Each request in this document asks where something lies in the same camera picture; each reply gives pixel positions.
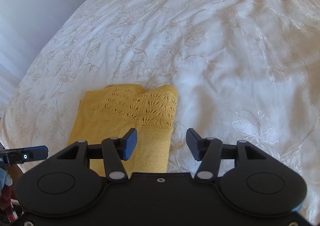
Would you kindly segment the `yellow knit sweater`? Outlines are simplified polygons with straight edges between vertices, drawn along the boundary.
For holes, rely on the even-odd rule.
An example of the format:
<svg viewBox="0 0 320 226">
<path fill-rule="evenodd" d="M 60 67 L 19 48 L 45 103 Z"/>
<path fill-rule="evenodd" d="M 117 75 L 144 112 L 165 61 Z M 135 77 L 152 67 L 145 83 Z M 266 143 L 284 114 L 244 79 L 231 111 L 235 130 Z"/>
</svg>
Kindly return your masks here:
<svg viewBox="0 0 320 226">
<path fill-rule="evenodd" d="M 137 84 L 109 85 L 88 91 L 80 101 L 68 144 L 86 140 L 100 144 L 137 130 L 137 145 L 123 165 L 133 172 L 167 171 L 178 92 L 171 85 L 146 91 Z"/>
</svg>

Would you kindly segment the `white embroidered bedspread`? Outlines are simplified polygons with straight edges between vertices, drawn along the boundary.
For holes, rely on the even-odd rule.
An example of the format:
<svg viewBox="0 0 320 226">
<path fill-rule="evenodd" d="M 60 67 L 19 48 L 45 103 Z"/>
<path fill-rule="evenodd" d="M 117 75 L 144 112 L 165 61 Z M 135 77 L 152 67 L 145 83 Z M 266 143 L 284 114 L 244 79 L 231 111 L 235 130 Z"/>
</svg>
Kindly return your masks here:
<svg viewBox="0 0 320 226">
<path fill-rule="evenodd" d="M 85 92 L 112 84 L 177 89 L 170 172 L 197 170 L 188 128 L 247 140 L 306 180 L 319 222 L 319 0 L 87 0 L 29 67 L 2 144 L 58 152 Z"/>
</svg>

